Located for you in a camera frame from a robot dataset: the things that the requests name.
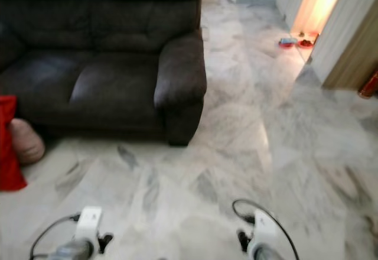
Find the pink plush pillow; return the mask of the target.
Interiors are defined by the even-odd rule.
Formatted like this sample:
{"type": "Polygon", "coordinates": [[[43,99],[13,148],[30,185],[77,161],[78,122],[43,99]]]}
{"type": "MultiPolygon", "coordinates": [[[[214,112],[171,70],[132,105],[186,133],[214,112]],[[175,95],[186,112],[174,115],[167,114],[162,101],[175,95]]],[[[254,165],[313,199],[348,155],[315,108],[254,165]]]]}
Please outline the pink plush pillow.
{"type": "Polygon", "coordinates": [[[13,118],[8,125],[8,130],[19,163],[37,163],[45,155],[43,139],[29,122],[20,118],[13,118]]]}

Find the dark grey fabric sofa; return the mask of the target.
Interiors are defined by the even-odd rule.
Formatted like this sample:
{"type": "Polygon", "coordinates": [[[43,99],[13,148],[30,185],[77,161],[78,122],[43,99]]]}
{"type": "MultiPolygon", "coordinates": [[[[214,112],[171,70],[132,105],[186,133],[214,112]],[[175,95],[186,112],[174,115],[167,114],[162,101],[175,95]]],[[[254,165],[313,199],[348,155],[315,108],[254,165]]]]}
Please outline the dark grey fabric sofa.
{"type": "Polygon", "coordinates": [[[0,0],[0,93],[56,135],[186,146],[207,89],[202,0],[0,0]]]}

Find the small red object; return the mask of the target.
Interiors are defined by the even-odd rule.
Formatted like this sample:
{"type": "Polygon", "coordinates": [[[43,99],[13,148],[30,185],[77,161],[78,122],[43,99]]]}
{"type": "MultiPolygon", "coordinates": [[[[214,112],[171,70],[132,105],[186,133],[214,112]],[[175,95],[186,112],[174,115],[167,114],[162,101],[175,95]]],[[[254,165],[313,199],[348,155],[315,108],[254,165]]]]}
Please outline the small red object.
{"type": "Polygon", "coordinates": [[[357,95],[360,98],[369,99],[378,92],[378,69],[376,69],[372,76],[367,80],[367,82],[361,87],[357,95]]]}

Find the small red bowl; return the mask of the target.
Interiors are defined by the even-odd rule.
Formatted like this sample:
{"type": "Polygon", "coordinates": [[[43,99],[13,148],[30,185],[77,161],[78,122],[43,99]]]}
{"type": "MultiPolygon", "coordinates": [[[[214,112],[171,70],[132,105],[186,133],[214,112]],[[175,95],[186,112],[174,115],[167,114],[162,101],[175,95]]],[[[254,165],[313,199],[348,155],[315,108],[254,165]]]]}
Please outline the small red bowl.
{"type": "Polygon", "coordinates": [[[308,33],[305,33],[304,31],[299,33],[299,41],[297,42],[297,45],[300,49],[313,49],[314,44],[317,42],[318,37],[320,34],[318,31],[311,31],[308,33]]]}
{"type": "Polygon", "coordinates": [[[278,47],[281,49],[292,49],[296,47],[298,43],[299,41],[296,38],[281,38],[280,41],[278,41],[278,47]]]}

